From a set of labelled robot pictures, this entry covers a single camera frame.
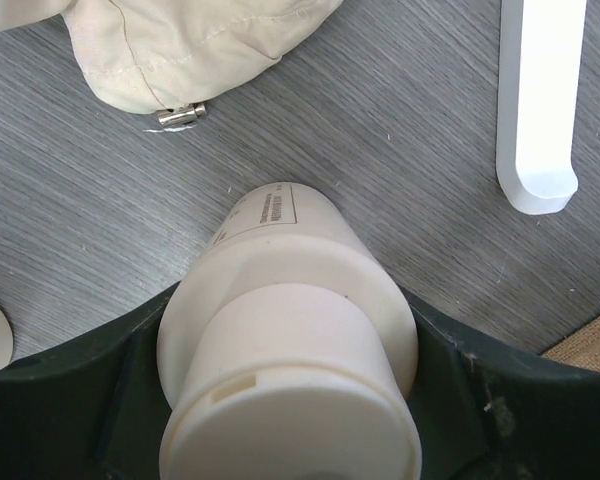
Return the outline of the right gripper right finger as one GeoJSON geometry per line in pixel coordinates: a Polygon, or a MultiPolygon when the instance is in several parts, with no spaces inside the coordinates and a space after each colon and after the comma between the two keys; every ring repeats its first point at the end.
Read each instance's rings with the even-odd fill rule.
{"type": "Polygon", "coordinates": [[[404,294],[424,479],[600,479],[600,373],[513,348],[404,294]]]}

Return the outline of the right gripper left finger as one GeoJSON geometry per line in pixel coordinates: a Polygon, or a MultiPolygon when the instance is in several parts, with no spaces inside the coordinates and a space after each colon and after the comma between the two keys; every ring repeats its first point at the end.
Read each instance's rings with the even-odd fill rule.
{"type": "Polygon", "coordinates": [[[0,370],[0,479],[156,479],[156,342],[175,289],[0,370]]]}

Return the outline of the cream bottle beige cap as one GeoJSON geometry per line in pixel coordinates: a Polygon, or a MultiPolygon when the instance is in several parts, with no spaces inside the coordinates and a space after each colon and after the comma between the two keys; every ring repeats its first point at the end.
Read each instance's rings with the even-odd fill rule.
{"type": "Polygon", "coordinates": [[[276,182],[232,208],[162,317],[164,479],[417,479],[412,310],[339,210],[276,182]]]}

